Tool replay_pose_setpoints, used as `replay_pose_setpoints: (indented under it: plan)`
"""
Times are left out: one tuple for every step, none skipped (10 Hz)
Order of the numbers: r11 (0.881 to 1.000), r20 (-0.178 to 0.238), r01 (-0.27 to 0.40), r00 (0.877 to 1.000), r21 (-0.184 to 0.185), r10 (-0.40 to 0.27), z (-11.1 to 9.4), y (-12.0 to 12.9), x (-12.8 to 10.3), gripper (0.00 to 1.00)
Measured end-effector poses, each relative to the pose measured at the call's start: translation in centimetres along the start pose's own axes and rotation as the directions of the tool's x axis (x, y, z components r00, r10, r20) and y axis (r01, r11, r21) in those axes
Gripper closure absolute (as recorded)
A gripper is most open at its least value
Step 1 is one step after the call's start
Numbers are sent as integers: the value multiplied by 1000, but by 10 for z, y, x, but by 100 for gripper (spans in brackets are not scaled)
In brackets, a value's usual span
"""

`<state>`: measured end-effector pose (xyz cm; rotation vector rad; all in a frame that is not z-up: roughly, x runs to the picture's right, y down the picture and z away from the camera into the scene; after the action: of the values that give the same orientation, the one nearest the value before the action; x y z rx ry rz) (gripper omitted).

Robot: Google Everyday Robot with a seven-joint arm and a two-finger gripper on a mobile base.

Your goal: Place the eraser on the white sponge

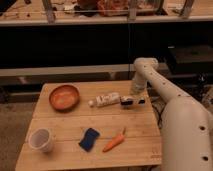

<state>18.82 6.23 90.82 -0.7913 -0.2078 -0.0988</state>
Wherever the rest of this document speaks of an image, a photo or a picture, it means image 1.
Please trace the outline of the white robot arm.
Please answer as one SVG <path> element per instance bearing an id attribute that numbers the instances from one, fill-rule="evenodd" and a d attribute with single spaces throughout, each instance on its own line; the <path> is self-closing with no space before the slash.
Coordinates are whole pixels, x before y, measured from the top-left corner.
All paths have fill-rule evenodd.
<path id="1" fill-rule="evenodd" d="M 213 171 L 210 130 L 213 115 L 186 91 L 158 71 L 156 58 L 136 58 L 131 95 L 150 83 L 165 102 L 162 115 L 161 171 Z"/>

